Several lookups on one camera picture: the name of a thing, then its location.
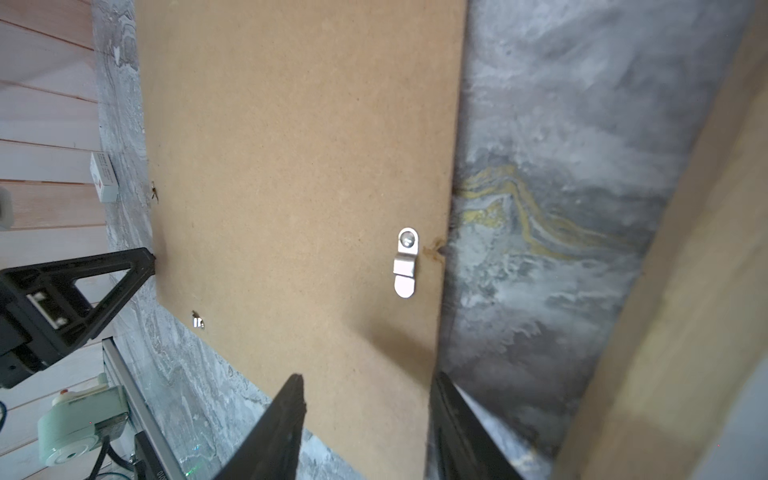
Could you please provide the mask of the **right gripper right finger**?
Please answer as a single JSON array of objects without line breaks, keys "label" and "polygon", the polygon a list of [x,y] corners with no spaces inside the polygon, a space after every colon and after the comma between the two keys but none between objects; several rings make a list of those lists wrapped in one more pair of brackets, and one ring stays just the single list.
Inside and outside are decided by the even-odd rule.
[{"label": "right gripper right finger", "polygon": [[522,479],[445,372],[433,378],[430,407],[439,479]]}]

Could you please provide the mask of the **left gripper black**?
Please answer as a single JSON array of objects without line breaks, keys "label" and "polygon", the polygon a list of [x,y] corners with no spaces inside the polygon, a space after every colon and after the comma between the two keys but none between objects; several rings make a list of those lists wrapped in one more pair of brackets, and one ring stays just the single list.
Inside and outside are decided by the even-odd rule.
[{"label": "left gripper black", "polygon": [[145,247],[1,272],[1,387],[11,389],[98,337],[155,273]]}]

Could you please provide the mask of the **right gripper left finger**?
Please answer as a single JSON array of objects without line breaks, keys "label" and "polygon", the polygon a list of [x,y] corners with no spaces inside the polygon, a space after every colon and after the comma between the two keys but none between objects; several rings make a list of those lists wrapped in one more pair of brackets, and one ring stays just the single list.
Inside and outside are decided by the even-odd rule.
[{"label": "right gripper left finger", "polygon": [[305,415],[303,376],[292,374],[215,479],[295,479]]}]

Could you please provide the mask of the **light wooden picture frame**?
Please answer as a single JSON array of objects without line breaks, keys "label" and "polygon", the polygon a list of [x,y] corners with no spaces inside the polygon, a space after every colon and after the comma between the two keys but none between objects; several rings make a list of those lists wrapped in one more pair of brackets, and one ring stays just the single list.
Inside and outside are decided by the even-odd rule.
[{"label": "light wooden picture frame", "polygon": [[555,461],[686,479],[767,351],[767,5],[757,2]]}]

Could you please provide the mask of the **brown cardboard backing board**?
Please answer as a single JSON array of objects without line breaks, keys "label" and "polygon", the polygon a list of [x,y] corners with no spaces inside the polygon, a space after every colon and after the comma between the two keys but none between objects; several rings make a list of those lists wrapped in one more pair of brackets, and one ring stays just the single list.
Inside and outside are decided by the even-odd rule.
[{"label": "brown cardboard backing board", "polygon": [[463,1],[139,1],[157,298],[369,479],[425,473]]}]

